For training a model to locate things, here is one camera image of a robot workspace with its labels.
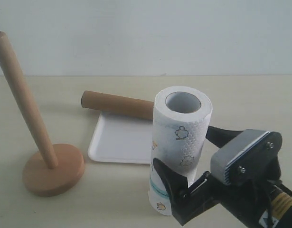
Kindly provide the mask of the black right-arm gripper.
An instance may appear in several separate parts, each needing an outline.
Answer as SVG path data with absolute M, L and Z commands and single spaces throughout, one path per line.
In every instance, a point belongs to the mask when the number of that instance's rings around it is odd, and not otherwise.
M 217 148 L 222 148 L 242 132 L 209 126 L 206 139 Z M 168 194 L 172 215 L 182 226 L 219 204 L 234 187 L 223 184 L 208 171 L 188 186 L 185 176 L 172 170 L 160 159 L 154 158 L 153 165 Z

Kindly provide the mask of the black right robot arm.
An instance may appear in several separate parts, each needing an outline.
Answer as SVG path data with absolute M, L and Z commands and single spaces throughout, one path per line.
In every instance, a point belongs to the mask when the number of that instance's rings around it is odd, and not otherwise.
M 218 147 L 210 170 L 192 185 L 158 158 L 153 166 L 167 191 L 173 217 L 186 225 L 222 205 L 248 228 L 292 228 L 292 191 L 281 180 L 279 132 L 210 126 L 206 139 Z

